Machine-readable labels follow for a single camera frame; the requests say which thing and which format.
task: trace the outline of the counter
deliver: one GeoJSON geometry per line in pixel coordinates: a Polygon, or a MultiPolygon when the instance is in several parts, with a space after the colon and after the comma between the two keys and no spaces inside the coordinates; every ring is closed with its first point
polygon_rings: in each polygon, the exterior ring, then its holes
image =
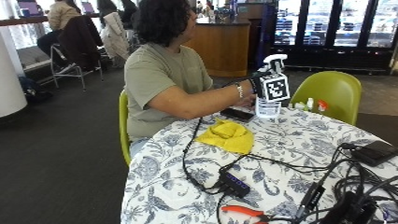
{"type": "MultiPolygon", "coordinates": [[[[88,15],[91,18],[98,18],[99,13],[94,13],[88,15]]],[[[35,16],[35,17],[26,17],[19,19],[10,19],[10,20],[0,20],[0,26],[12,26],[12,25],[22,25],[22,24],[32,24],[48,21],[47,16],[35,16]]]]}
{"type": "Polygon", "coordinates": [[[248,75],[249,28],[244,19],[197,19],[196,37],[184,45],[197,51],[211,76],[248,75]]]}

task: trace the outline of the glass door refrigerator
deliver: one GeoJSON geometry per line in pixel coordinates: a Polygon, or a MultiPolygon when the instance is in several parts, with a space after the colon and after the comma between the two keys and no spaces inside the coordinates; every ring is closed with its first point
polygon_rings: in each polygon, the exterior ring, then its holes
{"type": "Polygon", "coordinates": [[[287,66],[389,70],[397,44],[397,0],[280,0],[277,16],[272,53],[289,55],[287,66]],[[292,19],[284,6],[297,8],[297,2],[300,12],[292,19]],[[292,21],[292,31],[284,21],[292,21]]]}

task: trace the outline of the backpack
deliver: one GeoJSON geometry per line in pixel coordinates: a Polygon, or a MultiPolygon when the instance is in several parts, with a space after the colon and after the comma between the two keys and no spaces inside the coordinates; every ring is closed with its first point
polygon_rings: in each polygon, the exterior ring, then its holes
{"type": "Polygon", "coordinates": [[[42,86],[28,77],[18,77],[28,103],[40,103],[52,97],[52,93],[42,90],[42,86]]]}

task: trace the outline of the yellow chair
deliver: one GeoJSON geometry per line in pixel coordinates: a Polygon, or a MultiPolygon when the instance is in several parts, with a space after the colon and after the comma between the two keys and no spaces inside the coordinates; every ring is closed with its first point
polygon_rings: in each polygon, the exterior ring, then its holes
{"type": "Polygon", "coordinates": [[[336,71],[320,72],[304,80],[291,103],[307,103],[313,98],[313,112],[319,112],[317,100],[324,100],[329,108],[323,114],[356,125],[361,91],[361,82],[354,76],[336,71]]]}
{"type": "Polygon", "coordinates": [[[123,91],[120,96],[120,133],[122,133],[122,144],[123,144],[123,153],[124,153],[124,160],[127,165],[129,165],[132,159],[129,157],[129,138],[127,134],[127,116],[128,116],[128,98],[127,94],[123,91]]]}

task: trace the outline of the gray t-shirt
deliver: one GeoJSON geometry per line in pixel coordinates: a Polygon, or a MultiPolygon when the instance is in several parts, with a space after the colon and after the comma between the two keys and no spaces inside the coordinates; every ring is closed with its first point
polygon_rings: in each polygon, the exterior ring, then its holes
{"type": "Polygon", "coordinates": [[[172,86],[189,94],[212,88],[199,54],[185,46],[171,53],[156,44],[143,45],[129,56],[124,66],[126,93],[128,96],[127,131],[132,141],[153,134],[177,120],[172,115],[151,108],[152,98],[172,86]]]}

